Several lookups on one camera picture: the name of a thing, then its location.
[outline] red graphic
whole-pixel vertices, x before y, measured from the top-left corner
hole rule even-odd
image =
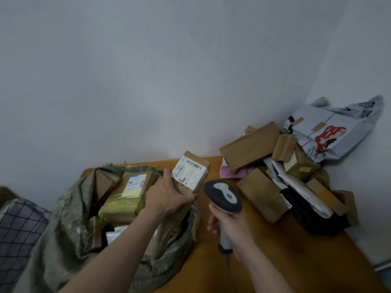
[[[318,143],[316,154],[324,152],[327,147],[334,143],[340,136],[346,132],[346,127],[335,127],[330,125],[317,137],[315,141]]]

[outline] barcode scanner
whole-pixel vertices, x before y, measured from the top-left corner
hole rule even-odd
[[[230,216],[242,210],[242,201],[235,189],[224,180],[212,180],[204,184],[204,191],[210,201],[220,211]],[[218,245],[220,253],[224,255],[232,254],[232,247],[227,236],[220,226],[220,243]]]

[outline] hand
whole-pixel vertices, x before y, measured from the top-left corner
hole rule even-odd
[[[212,203],[209,204],[209,209],[212,215],[210,215],[208,221],[208,231],[212,231],[213,234],[220,234],[220,226],[222,225],[236,258],[243,262],[245,253],[255,247],[246,213],[242,210],[231,217],[220,211]]]
[[[178,211],[183,205],[193,203],[198,195],[178,193],[172,184],[171,171],[164,169],[163,177],[159,177],[155,185],[149,188],[145,198],[145,208],[154,209],[166,217]]]

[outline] table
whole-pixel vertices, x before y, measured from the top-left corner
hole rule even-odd
[[[206,181],[219,178],[222,157],[206,157],[212,168]],[[178,160],[132,163],[173,169]],[[93,171],[86,169],[82,177]],[[238,180],[227,179],[231,184]],[[335,237],[311,236],[286,213],[275,224],[241,195],[255,241],[296,293],[299,292],[384,292],[380,277],[345,232]],[[210,211],[203,190],[199,193],[201,221],[197,242],[190,248],[181,271],[156,293],[233,293],[224,256],[217,250],[219,237],[206,230]],[[232,276],[238,293],[255,292],[247,272],[234,256]]]

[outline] white wall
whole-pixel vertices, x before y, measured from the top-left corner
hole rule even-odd
[[[87,167],[282,123],[348,0],[2,0],[0,184],[51,208]]]
[[[377,126],[340,162],[326,167],[332,187],[353,191],[361,226],[348,232],[368,259],[391,258],[391,0],[351,0],[307,102],[325,96],[333,106],[382,94]]]

